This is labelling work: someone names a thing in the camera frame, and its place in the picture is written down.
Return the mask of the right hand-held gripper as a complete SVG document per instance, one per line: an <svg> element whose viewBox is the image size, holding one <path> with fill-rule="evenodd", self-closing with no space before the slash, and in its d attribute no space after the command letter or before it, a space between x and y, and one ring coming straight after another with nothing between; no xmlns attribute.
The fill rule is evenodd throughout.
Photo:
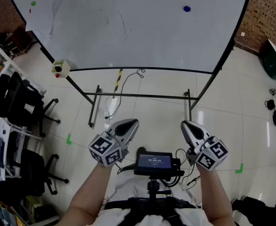
<svg viewBox="0 0 276 226"><path fill-rule="evenodd" d="M192 121L182 121L180 127L185 141L194 147L187 151L187 160L190 165L198 164L207 171L212 171L228 156L229 150L222 140L210 137L203 125Z"/></svg>

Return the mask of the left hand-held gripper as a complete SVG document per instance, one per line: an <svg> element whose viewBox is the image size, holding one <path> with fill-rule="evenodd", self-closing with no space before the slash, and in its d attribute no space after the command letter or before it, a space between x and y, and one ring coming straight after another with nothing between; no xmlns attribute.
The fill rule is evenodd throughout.
<svg viewBox="0 0 276 226"><path fill-rule="evenodd" d="M90 143L89 151L92 158L105 167L122 161L129 153L123 142L131 141L138 128L138 119L125 119L115 122L108 129L108 132L104 131L102 134L97 134Z"/></svg>

